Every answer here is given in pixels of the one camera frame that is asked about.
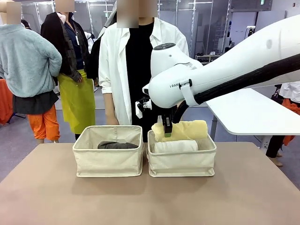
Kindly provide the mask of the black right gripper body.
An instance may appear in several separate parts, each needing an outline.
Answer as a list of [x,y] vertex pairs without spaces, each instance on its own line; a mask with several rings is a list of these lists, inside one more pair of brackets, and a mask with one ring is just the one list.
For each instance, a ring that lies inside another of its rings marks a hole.
[[175,108],[163,108],[161,111],[162,121],[164,122],[169,119],[169,121],[172,122],[174,113]]

